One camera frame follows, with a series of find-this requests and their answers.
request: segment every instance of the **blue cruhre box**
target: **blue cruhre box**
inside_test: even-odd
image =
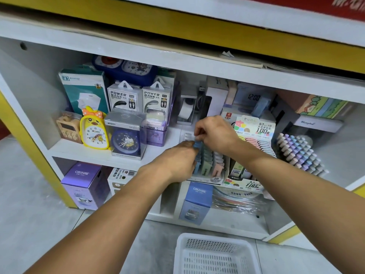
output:
[[[180,220],[200,225],[212,206],[213,185],[190,182]]]

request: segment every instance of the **floor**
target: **floor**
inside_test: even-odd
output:
[[[65,207],[11,136],[0,141],[0,177],[0,273],[21,274],[92,211]],[[146,220],[121,273],[171,274],[181,233],[239,238]],[[252,245],[263,274],[339,273],[318,252],[241,239]]]

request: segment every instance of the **plastic basket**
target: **plastic basket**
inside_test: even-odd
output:
[[[183,233],[177,239],[174,274],[260,274],[245,240]]]

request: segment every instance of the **screw hole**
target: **screw hole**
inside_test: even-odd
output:
[[[28,47],[25,45],[24,42],[21,42],[20,46],[21,46],[22,50],[24,50],[24,51],[28,50]]]

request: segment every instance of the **yellow alarm clock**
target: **yellow alarm clock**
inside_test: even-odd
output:
[[[82,111],[84,116],[80,120],[80,135],[83,143],[94,149],[108,149],[109,139],[104,124],[106,114],[102,111],[94,111],[89,106]]]

